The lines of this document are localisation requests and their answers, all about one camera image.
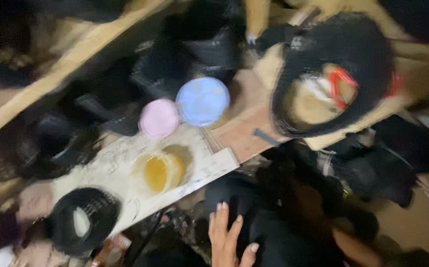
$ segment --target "person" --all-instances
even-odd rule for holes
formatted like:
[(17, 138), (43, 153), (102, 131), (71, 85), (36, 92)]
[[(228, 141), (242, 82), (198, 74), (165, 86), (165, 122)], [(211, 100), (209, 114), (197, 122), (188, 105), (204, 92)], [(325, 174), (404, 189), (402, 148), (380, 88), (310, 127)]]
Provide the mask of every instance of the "person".
[[(328, 253), (313, 238), (285, 221), (277, 213), (275, 203), (250, 182), (247, 175), (229, 173), (208, 184), (205, 205), (209, 219), (212, 267), (344, 266), (342, 253)], [(340, 248), (356, 250), (353, 252), (358, 259), (356, 262), (365, 263), (356, 266), (380, 266), (380, 261), (377, 264), (375, 258), (377, 255), (368, 247), (355, 243), (357, 240), (337, 229), (333, 235), (339, 237)], [(364, 252), (371, 252), (373, 258), (361, 257)], [(133, 266), (208, 265), (189, 246), (183, 246), (171, 251), (149, 252)]]

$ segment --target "finger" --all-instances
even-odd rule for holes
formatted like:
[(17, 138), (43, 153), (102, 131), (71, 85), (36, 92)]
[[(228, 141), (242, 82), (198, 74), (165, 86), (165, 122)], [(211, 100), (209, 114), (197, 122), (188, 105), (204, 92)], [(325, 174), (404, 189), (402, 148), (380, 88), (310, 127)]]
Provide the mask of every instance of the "finger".
[(216, 228), (220, 233), (228, 233), (228, 217), (229, 217), (229, 207), (228, 203), (218, 203), (216, 211)]
[(242, 254), (241, 263), (239, 267), (252, 267), (256, 262), (256, 252), (259, 249), (258, 243), (253, 243), (247, 246), (244, 254)]
[(236, 218), (236, 221), (231, 226), (231, 230), (229, 230), (228, 238), (226, 239), (226, 249), (228, 251), (232, 251), (233, 253), (236, 253), (236, 245), (238, 243), (238, 236), (241, 232), (242, 228), (242, 216), (238, 215), (238, 218)]
[(213, 236), (213, 233), (214, 233), (214, 222), (215, 222), (215, 220), (214, 220), (214, 218), (215, 218), (215, 216), (214, 216), (214, 212), (212, 212), (212, 213), (210, 213), (210, 224), (209, 224), (209, 228), (208, 228), (208, 236), (210, 237), (210, 240), (212, 241), (212, 236)]

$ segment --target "fingernail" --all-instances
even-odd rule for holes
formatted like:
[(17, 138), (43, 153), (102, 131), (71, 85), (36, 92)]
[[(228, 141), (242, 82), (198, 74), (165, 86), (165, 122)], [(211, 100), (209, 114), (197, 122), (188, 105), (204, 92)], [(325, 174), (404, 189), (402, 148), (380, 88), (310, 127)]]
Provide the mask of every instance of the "fingernail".
[(256, 253), (258, 249), (259, 249), (259, 244), (254, 243), (253, 245), (251, 245), (251, 251), (253, 253)]

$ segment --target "packaging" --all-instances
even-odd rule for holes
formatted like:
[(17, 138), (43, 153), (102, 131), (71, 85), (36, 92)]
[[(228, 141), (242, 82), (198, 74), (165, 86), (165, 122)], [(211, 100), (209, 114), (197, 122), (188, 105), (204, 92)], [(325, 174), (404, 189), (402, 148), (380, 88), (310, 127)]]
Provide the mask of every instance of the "packaging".
[(132, 241), (119, 233), (104, 241), (103, 249), (96, 255), (91, 267), (122, 266), (124, 256)]

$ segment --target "hand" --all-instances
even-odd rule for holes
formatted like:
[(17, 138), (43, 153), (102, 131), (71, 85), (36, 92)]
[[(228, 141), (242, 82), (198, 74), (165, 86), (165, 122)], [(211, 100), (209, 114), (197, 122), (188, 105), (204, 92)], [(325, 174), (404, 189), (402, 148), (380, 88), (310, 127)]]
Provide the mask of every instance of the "hand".
[(236, 244), (242, 227), (242, 216), (238, 216), (228, 232), (228, 215), (229, 207), (226, 202), (218, 203), (216, 212), (210, 214), (208, 235), (212, 247), (212, 267), (251, 267), (256, 262), (259, 244), (252, 243), (247, 246), (239, 262), (236, 257)]

